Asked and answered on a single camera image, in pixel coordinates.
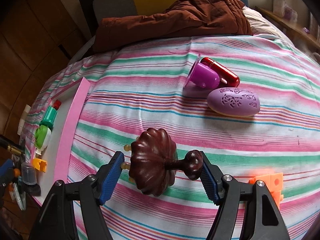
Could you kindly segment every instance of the red lipstick tube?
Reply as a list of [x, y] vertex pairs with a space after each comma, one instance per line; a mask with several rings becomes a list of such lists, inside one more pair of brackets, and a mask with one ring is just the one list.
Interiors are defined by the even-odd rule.
[[223, 65], [219, 64], [218, 62], [208, 58], [204, 57], [200, 61], [203, 65], [208, 66], [220, 77], [220, 85], [224, 87], [238, 87], [240, 84], [240, 78], [234, 74], [232, 71], [228, 70]]

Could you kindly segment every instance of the clear plastic cup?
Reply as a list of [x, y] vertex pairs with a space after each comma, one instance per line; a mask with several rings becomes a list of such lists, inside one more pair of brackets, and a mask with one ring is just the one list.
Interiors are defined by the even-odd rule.
[[37, 184], [36, 169], [31, 163], [23, 163], [21, 165], [22, 181], [28, 185]]

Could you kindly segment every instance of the brown quilted jacket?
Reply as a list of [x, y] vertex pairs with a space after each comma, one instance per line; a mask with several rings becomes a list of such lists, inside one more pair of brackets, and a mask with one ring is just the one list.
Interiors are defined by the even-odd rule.
[[95, 52], [150, 38], [210, 34], [252, 35], [240, 0], [178, 0], [151, 16], [105, 18], [96, 32]]

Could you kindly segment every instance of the yellow plastic clip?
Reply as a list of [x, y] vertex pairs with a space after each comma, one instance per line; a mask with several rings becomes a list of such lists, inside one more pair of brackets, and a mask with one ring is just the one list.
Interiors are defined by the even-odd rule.
[[47, 169], [47, 162], [38, 158], [32, 160], [32, 165], [38, 171], [45, 172]]

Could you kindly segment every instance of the striped cloth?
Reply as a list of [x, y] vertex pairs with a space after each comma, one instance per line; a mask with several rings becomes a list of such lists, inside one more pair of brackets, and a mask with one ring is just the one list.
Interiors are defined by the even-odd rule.
[[[198, 53], [229, 67], [241, 88], [255, 91], [261, 111], [253, 118], [211, 111], [208, 91], [183, 89]], [[164, 128], [179, 158], [202, 150], [224, 174], [247, 182], [252, 175], [284, 173], [280, 208], [291, 239], [301, 239], [320, 209], [320, 67], [270, 35], [160, 39], [83, 59], [50, 78], [24, 126], [28, 158], [35, 129], [50, 98], [86, 77], [91, 87], [77, 125], [68, 182], [80, 181], [149, 127]], [[125, 161], [130, 162], [130, 152]], [[86, 239], [79, 203], [75, 215]], [[205, 239], [217, 212], [199, 180], [177, 172], [161, 197], [145, 196], [123, 171], [102, 207], [114, 239]], [[238, 239], [240, 205], [233, 239]]]

